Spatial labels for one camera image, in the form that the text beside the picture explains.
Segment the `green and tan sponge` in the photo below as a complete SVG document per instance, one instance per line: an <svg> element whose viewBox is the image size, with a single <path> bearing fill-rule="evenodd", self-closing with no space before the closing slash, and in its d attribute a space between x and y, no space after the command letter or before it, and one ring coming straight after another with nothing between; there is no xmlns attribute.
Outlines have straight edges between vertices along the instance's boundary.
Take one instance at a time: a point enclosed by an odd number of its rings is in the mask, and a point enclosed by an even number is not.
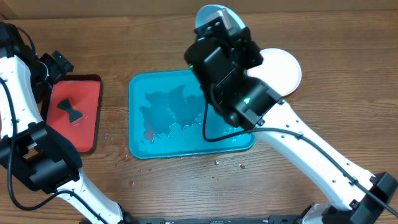
<svg viewBox="0 0 398 224"><path fill-rule="evenodd" d="M69 99L60 101L57 105L57 108L66 111L68 113L68 118L70 123L74 123L83 116L82 112L73 108L72 103Z"/></svg>

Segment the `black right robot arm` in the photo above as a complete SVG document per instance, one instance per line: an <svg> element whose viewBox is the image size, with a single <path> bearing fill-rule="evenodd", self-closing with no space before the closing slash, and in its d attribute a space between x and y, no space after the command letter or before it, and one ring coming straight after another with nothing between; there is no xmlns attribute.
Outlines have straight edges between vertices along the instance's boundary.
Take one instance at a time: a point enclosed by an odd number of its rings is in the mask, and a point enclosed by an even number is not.
<svg viewBox="0 0 398 224"><path fill-rule="evenodd" d="M390 210L397 180L387 172L372 174L357 166L309 128L271 86L246 70L263 58L246 26L228 16L197 25L196 39L185 61L214 110L236 134L254 133L282 153L326 196L314 203L296 223L374 223Z"/></svg>

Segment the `light blue plate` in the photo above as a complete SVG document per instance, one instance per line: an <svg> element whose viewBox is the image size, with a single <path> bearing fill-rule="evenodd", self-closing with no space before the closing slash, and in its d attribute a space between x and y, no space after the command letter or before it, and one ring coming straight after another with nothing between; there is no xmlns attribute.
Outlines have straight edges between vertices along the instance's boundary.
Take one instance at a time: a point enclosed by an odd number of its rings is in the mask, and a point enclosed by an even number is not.
<svg viewBox="0 0 398 224"><path fill-rule="evenodd" d="M241 20L241 18L230 8L223 6L223 5L219 5L219 4L209 4L206 6L203 6L196 15L195 18L195 27L198 28L202 25L205 25L205 17L210 15L212 12L215 12L217 10L220 9L226 9L229 14L231 15L231 17L238 23L239 28L238 29L233 29L231 31L228 31L230 34L234 34L237 31L243 30L246 25L244 24L244 22Z"/></svg>

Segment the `white plate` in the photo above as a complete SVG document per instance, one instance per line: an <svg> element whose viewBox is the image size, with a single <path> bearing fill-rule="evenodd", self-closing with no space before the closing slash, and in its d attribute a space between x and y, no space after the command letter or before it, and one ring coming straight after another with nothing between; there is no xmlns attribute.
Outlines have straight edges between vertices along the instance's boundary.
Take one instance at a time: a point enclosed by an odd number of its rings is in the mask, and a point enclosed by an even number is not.
<svg viewBox="0 0 398 224"><path fill-rule="evenodd" d="M302 79L298 60L287 51L276 48L263 49L260 54L262 64L249 69L248 76L261 79L281 96L293 93Z"/></svg>

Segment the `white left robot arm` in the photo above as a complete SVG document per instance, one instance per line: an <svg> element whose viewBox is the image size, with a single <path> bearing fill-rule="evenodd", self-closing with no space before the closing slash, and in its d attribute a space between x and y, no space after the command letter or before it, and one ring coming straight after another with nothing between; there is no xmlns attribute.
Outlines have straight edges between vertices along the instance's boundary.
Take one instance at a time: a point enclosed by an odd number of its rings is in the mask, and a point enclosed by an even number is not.
<svg viewBox="0 0 398 224"><path fill-rule="evenodd" d="M87 178L76 148L37 107L73 65L58 51L38 57L22 34L20 27L1 23L1 165L11 201L33 211L58 197L87 223L136 223Z"/></svg>

